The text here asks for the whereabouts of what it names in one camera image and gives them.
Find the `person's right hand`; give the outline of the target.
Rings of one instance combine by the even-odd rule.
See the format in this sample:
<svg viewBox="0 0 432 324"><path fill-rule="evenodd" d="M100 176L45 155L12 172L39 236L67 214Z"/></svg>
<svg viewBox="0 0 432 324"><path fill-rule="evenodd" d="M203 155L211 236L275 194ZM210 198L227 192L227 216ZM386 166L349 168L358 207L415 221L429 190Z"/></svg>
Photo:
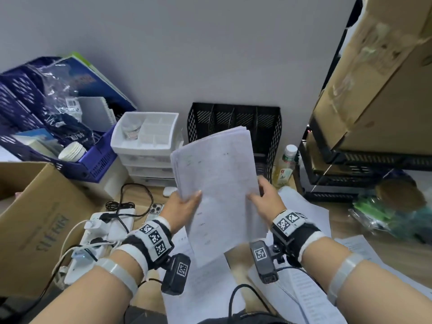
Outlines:
<svg viewBox="0 0 432 324"><path fill-rule="evenodd" d="M258 212L263 221L268 227L271 227L273 220L287 208L284 205L278 191L275 187L262 175L257 177L260 193L258 195L267 199L267 212Z"/></svg>

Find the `person's left hand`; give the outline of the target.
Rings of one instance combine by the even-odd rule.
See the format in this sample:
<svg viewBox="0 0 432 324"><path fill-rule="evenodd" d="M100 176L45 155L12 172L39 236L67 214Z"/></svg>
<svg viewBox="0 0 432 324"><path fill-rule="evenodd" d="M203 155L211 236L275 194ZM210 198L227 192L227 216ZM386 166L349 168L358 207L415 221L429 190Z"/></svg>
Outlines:
<svg viewBox="0 0 432 324"><path fill-rule="evenodd" d="M160 216L163 217L170 226L170 232L175 235L186 224L188 224L194 214L182 214L181 202L182 198L178 191L174 192L165 204Z"/></svg>

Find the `stack of white paper sheets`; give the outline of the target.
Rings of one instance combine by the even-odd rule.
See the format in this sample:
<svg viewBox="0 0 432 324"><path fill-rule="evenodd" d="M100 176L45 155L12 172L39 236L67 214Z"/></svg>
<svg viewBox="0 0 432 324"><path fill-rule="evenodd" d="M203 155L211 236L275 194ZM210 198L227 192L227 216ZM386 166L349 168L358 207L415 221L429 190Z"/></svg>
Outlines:
<svg viewBox="0 0 432 324"><path fill-rule="evenodd" d="M186 233L197 267L236 246L265 239L267 225L247 198L259 194L251 133L238 126L191 142L171 153L178 193L202 198Z"/></svg>

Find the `person's left forearm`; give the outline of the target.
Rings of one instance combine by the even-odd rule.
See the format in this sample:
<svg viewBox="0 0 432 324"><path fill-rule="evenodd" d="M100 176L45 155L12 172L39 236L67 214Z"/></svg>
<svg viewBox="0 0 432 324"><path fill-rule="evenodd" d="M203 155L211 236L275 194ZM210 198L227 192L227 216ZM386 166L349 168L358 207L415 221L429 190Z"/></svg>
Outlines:
<svg viewBox="0 0 432 324"><path fill-rule="evenodd" d="M139 264L115 250L64 290L29 324L118 324L144 278Z"/></svg>

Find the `person's right forearm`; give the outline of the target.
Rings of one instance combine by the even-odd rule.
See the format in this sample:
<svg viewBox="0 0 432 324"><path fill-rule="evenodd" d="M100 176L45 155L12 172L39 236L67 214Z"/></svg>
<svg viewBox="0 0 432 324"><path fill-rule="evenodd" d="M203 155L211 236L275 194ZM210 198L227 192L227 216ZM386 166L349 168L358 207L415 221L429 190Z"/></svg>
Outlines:
<svg viewBox="0 0 432 324"><path fill-rule="evenodd" d="M432 324L432 301L391 272L368 261L340 313L348 324Z"/></svg>

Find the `clear bottle with green label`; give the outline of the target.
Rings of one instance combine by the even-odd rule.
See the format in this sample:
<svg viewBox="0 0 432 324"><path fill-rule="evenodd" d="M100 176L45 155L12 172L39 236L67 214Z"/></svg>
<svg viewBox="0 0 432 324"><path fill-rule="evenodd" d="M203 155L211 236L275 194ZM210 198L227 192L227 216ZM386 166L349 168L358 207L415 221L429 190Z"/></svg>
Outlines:
<svg viewBox="0 0 432 324"><path fill-rule="evenodd" d="M276 189L289 184L289 180L296 168L298 147L287 145L281 158L273 166L272 184Z"/></svg>

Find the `right wristband with square markers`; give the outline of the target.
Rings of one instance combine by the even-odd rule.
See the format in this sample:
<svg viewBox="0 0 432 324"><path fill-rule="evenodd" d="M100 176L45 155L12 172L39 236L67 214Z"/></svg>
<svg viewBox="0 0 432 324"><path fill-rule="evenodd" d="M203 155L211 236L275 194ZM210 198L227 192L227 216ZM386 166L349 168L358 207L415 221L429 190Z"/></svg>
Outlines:
<svg viewBox="0 0 432 324"><path fill-rule="evenodd" d="M306 248L326 235L305 215L289 209L279 213L270 225L273 241L290 265L301 267Z"/></svg>

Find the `wristband with square markers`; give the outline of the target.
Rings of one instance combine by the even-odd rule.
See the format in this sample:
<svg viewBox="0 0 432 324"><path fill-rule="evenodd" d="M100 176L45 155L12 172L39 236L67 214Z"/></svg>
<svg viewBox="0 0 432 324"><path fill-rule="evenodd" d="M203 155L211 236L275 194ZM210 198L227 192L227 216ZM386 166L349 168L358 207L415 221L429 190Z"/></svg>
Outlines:
<svg viewBox="0 0 432 324"><path fill-rule="evenodd" d="M169 222L158 216L130 232L117 250L129 254L139 264L143 275L169 261L174 249Z"/></svg>
<svg viewBox="0 0 432 324"><path fill-rule="evenodd" d="M326 235L305 215L289 209L279 213L270 225L273 241L290 265L301 267L306 248Z"/></svg>

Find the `left wristband with square markers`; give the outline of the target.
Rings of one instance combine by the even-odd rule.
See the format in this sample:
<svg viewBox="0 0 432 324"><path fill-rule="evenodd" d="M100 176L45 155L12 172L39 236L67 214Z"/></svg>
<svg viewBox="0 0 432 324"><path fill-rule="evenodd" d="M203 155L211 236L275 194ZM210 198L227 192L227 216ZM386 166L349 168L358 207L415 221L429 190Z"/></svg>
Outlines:
<svg viewBox="0 0 432 324"><path fill-rule="evenodd" d="M169 261L174 249L169 222L158 216L130 232L117 250L129 254L139 264L143 275Z"/></svg>

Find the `white plastic drawer organizer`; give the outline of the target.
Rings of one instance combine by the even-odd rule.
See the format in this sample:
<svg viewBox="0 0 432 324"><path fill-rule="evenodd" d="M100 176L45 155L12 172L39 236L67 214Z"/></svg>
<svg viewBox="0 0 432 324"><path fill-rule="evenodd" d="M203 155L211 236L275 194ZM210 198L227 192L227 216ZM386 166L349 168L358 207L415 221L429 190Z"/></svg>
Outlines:
<svg viewBox="0 0 432 324"><path fill-rule="evenodd" d="M136 141L122 133L121 124L128 120L143 123ZM159 187L176 186L170 156L183 143L179 113L170 112L125 112L111 136L111 148L133 182Z"/></svg>

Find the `black mesh file holder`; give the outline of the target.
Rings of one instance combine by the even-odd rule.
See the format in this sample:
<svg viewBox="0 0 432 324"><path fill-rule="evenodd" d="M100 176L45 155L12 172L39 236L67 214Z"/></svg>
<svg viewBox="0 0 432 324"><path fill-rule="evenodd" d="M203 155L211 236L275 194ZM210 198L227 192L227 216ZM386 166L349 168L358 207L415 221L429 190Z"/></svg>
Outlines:
<svg viewBox="0 0 432 324"><path fill-rule="evenodd" d="M189 142L244 126L250 131L256 172L272 182L273 164L282 134L282 116L276 106L192 103L187 117Z"/></svg>

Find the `white power strip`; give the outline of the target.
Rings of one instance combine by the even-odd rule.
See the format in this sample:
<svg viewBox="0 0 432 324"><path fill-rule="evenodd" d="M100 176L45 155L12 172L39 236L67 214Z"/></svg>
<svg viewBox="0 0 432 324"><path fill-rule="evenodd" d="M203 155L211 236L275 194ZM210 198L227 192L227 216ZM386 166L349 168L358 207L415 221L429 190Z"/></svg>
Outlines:
<svg viewBox="0 0 432 324"><path fill-rule="evenodd" d="M82 275L88 272L97 260L104 257L107 251L112 251L133 228L136 210L134 206L122 207L120 210L97 212L90 219L100 219L104 226L99 231L84 229L86 221L82 221L84 233L81 241L72 251L65 252L62 256L71 256L71 262L64 272L64 277L59 279L64 287L70 286Z"/></svg>

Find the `stack of black plastic crates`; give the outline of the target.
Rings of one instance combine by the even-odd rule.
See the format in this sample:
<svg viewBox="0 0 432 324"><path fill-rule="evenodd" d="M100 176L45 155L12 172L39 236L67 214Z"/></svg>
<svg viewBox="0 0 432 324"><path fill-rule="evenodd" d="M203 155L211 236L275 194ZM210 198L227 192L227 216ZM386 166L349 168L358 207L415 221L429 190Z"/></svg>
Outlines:
<svg viewBox="0 0 432 324"><path fill-rule="evenodd" d="M432 172L432 155L330 148L314 115L298 154L303 196L312 202L348 203L384 179L405 176L403 170Z"/></svg>

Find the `small clear jar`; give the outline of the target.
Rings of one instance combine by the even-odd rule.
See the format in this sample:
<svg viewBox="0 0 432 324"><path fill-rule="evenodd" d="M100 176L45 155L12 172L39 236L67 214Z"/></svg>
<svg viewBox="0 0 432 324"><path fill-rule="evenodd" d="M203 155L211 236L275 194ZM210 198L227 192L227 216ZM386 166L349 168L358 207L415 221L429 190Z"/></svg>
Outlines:
<svg viewBox="0 0 432 324"><path fill-rule="evenodd" d="M142 127L142 122L139 120L128 120L121 124L122 133L127 141L138 140L139 132Z"/></svg>

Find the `printed paper sheet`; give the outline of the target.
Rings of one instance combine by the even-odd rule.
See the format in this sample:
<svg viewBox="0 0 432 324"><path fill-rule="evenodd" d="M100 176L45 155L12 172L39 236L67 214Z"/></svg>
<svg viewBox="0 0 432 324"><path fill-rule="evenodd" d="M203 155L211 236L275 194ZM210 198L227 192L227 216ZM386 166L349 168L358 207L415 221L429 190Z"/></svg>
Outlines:
<svg viewBox="0 0 432 324"><path fill-rule="evenodd" d="M309 203L290 187L279 189L279 195L288 209L306 215L331 238L327 209ZM347 324L327 295L306 274L285 269L278 276L277 282L263 284L254 265L248 271L250 280L284 319L297 324Z"/></svg>
<svg viewBox="0 0 432 324"><path fill-rule="evenodd" d="M185 254L191 259L184 291L179 296L162 294L168 324L198 324L212 318L228 317L229 301L237 283L224 255L197 267L193 250L182 228L172 239L171 255Z"/></svg>
<svg viewBox="0 0 432 324"><path fill-rule="evenodd" d="M380 265L432 301L431 246L397 241L387 235L356 235L335 241Z"/></svg>

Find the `person's dark clothing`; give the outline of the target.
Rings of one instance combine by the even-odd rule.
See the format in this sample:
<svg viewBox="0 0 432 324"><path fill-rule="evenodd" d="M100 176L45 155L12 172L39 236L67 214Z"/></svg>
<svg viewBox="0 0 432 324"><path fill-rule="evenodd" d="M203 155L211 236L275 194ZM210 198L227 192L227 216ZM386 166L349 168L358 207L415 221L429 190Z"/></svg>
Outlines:
<svg viewBox="0 0 432 324"><path fill-rule="evenodd" d="M123 319L118 324L168 324L167 316L161 313L130 306ZM256 311L247 313L245 310L234 314L232 322L228 317L205 319L197 324L295 324L282 317L266 312Z"/></svg>

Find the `stack of white paper cups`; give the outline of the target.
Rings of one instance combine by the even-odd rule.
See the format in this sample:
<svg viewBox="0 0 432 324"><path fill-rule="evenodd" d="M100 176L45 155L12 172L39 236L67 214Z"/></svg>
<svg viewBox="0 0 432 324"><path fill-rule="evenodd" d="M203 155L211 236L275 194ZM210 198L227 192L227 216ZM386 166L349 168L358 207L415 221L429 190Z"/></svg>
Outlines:
<svg viewBox="0 0 432 324"><path fill-rule="evenodd" d="M74 141L60 152L58 159L63 162L76 163L86 152L86 148L81 143Z"/></svg>

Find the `white ribbed box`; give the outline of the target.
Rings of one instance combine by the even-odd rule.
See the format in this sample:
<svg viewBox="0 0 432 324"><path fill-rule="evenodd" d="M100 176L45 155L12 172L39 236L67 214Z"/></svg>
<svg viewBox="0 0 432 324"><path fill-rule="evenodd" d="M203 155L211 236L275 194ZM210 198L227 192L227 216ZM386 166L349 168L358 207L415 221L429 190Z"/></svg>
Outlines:
<svg viewBox="0 0 432 324"><path fill-rule="evenodd" d="M106 133L117 124L114 111L104 97L78 97L82 123L94 132Z"/></svg>

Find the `green items in plastic bag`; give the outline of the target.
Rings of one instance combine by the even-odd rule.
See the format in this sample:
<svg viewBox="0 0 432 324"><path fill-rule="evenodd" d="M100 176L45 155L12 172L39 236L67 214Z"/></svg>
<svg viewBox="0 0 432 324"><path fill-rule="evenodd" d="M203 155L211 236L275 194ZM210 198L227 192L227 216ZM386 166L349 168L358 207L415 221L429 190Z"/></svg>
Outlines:
<svg viewBox="0 0 432 324"><path fill-rule="evenodd" d="M349 214L373 234L432 247L432 172L392 171L359 194Z"/></svg>

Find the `blue hardcover book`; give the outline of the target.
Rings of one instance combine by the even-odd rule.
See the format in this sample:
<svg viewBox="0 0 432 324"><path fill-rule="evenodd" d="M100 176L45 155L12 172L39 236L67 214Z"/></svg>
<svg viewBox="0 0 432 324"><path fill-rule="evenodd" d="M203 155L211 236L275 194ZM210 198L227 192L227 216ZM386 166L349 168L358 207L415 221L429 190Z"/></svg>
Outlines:
<svg viewBox="0 0 432 324"><path fill-rule="evenodd" d="M115 103L124 111L137 110L123 92L79 53L58 59L49 68L60 70L80 97L104 97L107 103Z"/></svg>

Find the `open brown cardboard box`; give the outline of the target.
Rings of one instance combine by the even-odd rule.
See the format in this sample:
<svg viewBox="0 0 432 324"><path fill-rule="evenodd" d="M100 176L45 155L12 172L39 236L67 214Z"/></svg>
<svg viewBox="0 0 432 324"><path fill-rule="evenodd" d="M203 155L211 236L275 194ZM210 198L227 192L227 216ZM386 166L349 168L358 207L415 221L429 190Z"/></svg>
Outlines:
<svg viewBox="0 0 432 324"><path fill-rule="evenodd" d="M71 229L101 207L51 163L0 162L0 297L37 298Z"/></svg>

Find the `white and blue carton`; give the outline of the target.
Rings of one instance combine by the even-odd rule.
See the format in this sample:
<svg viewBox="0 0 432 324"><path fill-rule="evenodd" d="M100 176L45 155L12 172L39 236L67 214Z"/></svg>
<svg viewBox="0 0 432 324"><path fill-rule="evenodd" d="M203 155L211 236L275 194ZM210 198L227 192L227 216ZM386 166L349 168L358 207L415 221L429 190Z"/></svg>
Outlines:
<svg viewBox="0 0 432 324"><path fill-rule="evenodd" d="M18 132L12 137L46 157L58 159L59 154L64 150L64 146L43 128Z"/></svg>

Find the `clear crumpled plastic bag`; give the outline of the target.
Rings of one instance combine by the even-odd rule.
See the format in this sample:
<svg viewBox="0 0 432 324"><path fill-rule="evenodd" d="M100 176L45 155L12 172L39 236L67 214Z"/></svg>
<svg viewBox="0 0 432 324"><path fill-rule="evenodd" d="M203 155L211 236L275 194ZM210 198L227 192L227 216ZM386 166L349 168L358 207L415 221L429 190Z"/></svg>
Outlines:
<svg viewBox="0 0 432 324"><path fill-rule="evenodd" d="M83 110L70 66L53 63L28 67L41 80L44 97L39 113L46 129L63 146L78 142L86 150L92 148L96 142L94 133L83 123Z"/></svg>

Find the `large taped cardboard box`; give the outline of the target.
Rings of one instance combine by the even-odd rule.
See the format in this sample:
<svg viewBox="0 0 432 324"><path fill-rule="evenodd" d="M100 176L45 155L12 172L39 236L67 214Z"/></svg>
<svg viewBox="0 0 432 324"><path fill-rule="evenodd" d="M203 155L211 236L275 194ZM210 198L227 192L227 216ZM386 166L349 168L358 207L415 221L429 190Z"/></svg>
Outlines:
<svg viewBox="0 0 432 324"><path fill-rule="evenodd" d="M331 152L432 155L432 0L365 0L312 115Z"/></svg>

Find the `blue plastic mesh basket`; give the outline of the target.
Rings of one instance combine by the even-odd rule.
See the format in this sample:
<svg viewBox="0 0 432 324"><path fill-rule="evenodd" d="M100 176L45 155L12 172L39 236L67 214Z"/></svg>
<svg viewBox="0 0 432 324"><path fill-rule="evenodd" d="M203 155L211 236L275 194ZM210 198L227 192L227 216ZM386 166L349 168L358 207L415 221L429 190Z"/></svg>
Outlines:
<svg viewBox="0 0 432 324"><path fill-rule="evenodd" d="M46 129L39 113L44 97L41 80L28 65L46 66L61 58L40 57L0 73L0 115L20 132ZM124 110L115 103L108 103L111 105L115 105L117 119L120 119ZM43 156L16 140L12 137L16 132L8 130L0 132L0 145L24 162L50 162L68 179L98 183L117 157L110 146L114 127L106 133L93 131L94 146L76 163Z"/></svg>

